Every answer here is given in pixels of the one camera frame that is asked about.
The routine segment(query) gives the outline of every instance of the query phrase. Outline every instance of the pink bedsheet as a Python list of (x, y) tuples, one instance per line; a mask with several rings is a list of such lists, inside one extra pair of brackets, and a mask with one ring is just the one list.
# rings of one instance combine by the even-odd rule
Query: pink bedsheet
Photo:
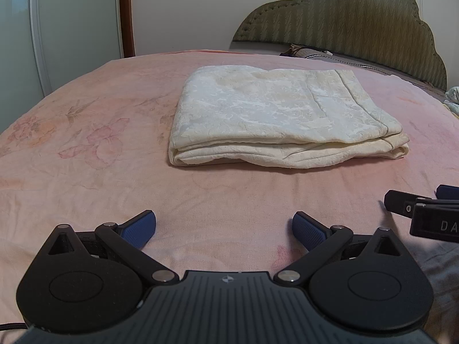
[(169, 130), (185, 80), (204, 65), (349, 68), (271, 55), (156, 54), (110, 62), (47, 96), (0, 136), (0, 323), (21, 321), (16, 287), (57, 224), (93, 230), (152, 209), (157, 232), (144, 252), (179, 274), (274, 272), (304, 253), (288, 229), (303, 210), (359, 234), (392, 227), (435, 289), (428, 333), (442, 343), (459, 338), (459, 245), (410, 236), (410, 221), (382, 204), (389, 189), (434, 197), (439, 184), (459, 186), (459, 120), (398, 77), (351, 68), (410, 136), (405, 158), (310, 170), (178, 168), (168, 161)]

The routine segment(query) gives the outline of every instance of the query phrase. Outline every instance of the black cable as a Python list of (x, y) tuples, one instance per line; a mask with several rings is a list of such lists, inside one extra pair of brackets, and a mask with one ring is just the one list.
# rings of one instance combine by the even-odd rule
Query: black cable
[(0, 331), (6, 330), (27, 330), (25, 323), (5, 323), (0, 325)]

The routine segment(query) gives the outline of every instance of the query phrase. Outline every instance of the cream quilted fabric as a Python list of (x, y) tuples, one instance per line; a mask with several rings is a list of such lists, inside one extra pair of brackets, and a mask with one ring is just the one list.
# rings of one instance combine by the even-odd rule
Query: cream quilted fabric
[(180, 166), (224, 158), (313, 168), (354, 157), (401, 158), (408, 141), (352, 71), (206, 66), (184, 86), (169, 159)]

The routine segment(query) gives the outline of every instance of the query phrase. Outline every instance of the flower decal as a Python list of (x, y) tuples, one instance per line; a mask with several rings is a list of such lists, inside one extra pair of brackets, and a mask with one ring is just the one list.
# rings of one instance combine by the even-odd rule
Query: flower decal
[(73, 158), (84, 152), (84, 161), (94, 169), (104, 169), (112, 165), (122, 152), (122, 142), (118, 136), (125, 130), (129, 118), (103, 126), (90, 133), (88, 144), (77, 145), (59, 152), (62, 159)]

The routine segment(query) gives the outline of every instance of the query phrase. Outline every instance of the white wall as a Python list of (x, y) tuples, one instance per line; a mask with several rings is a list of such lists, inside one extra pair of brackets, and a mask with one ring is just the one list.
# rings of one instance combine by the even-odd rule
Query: white wall
[(446, 66), (448, 87), (459, 86), (459, 0), (417, 0)]
[[(132, 0), (136, 54), (227, 50), (242, 20), (271, 1), (275, 0)], [(459, 86), (459, 0), (418, 0), (418, 5), (445, 62), (448, 85)]]
[(132, 0), (135, 53), (222, 49), (245, 17), (275, 0)]

